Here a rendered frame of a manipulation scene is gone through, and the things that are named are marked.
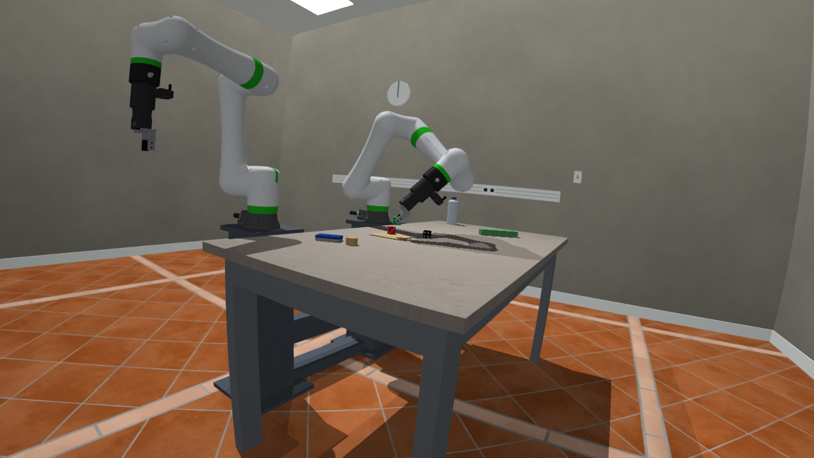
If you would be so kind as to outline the white plastic bottle with blue cap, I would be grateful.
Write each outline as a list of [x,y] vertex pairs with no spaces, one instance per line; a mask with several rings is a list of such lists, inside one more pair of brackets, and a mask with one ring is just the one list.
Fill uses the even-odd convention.
[[459,201],[456,199],[456,197],[452,197],[452,199],[448,201],[448,216],[446,223],[450,225],[457,225],[457,216],[459,216]]

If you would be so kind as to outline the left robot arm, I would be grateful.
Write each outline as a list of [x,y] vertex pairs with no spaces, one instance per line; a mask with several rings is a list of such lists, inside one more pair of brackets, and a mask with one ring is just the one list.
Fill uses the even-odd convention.
[[[465,192],[474,184],[468,156],[462,149],[447,150],[418,117],[380,113],[354,168],[344,179],[342,190],[350,199],[367,200],[367,209],[350,211],[357,219],[389,223],[390,180],[373,177],[374,169],[394,138],[408,140],[439,169],[456,191]],[[359,215],[358,215],[359,214]],[[365,217],[366,216],[366,217]]]

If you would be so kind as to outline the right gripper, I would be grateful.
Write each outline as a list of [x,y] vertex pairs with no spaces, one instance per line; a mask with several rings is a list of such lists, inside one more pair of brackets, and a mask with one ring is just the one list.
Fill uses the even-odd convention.
[[174,98],[171,84],[169,84],[168,90],[165,88],[156,89],[160,86],[160,76],[161,69],[155,65],[145,63],[131,63],[130,65],[129,82],[132,84],[130,93],[131,128],[134,129],[134,132],[142,133],[141,151],[155,150],[156,130],[151,128],[151,113],[152,110],[155,110],[155,98]]

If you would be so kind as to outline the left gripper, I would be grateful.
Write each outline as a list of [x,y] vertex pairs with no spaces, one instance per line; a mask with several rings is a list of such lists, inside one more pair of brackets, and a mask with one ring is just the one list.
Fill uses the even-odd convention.
[[399,201],[401,204],[399,206],[403,211],[396,216],[398,217],[395,219],[397,225],[410,215],[409,211],[419,203],[419,201],[422,203],[425,199],[431,197],[431,200],[435,201],[436,205],[442,205],[446,196],[441,199],[440,195],[434,192],[438,192],[444,188],[446,184],[448,184],[448,181],[444,177],[444,174],[440,173],[439,169],[434,166],[428,169],[428,171],[424,173],[424,177],[414,186],[411,186],[409,195],[405,195],[405,197]]

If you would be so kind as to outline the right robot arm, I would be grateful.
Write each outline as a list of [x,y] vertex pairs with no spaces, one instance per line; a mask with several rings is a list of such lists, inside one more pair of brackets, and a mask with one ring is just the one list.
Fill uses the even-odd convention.
[[276,70],[218,43],[185,18],[166,17],[137,25],[130,35],[131,63],[159,67],[163,56],[177,54],[221,73],[217,82],[221,110],[220,187],[228,195],[247,197],[248,211],[235,212],[238,225],[261,230],[280,227],[280,173],[272,167],[247,166],[246,98],[272,95],[279,85]]

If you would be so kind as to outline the tan flat mat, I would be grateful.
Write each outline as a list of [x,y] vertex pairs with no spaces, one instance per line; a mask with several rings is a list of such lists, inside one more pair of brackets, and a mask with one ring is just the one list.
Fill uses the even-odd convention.
[[372,235],[373,237],[383,237],[383,238],[394,239],[394,240],[415,238],[415,237],[411,237],[411,235],[404,235],[404,234],[399,234],[399,233],[389,234],[387,232],[373,233],[373,234],[370,234],[370,235]]

